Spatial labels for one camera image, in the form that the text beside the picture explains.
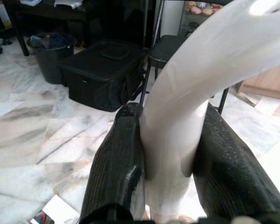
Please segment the black bag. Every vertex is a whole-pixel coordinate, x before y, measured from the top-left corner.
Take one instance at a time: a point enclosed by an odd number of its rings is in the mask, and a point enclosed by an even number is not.
[[[110,112],[135,100],[142,90],[145,54],[131,43],[102,40],[61,60],[70,99]]]

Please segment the wooden cabinet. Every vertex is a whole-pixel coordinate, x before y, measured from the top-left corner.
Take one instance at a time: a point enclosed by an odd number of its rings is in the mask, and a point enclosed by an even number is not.
[[[280,98],[280,65],[237,85],[238,92]]]

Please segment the white plastic hose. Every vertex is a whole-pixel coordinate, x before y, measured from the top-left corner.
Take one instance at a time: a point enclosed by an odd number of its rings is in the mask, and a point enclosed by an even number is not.
[[[280,0],[235,0],[204,22],[156,80],[140,121],[152,218],[176,218],[208,99],[280,64]]]

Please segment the black bucket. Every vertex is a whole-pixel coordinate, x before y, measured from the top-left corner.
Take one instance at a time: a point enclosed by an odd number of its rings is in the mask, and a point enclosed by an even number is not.
[[[27,40],[27,45],[35,52],[37,63],[42,71],[43,77],[51,84],[65,84],[62,71],[58,67],[58,60],[74,55],[74,38],[66,33],[40,33],[36,36],[43,38],[47,35],[61,35],[66,40],[66,44],[58,48],[34,47]]]

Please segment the marble floor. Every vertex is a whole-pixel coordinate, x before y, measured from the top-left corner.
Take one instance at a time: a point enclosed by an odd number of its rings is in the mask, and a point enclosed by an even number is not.
[[[93,156],[115,113],[70,100],[13,41],[0,55],[0,224],[30,219],[55,194],[80,212]],[[280,100],[231,90],[223,117],[280,190]],[[193,181],[181,212],[205,216]]]

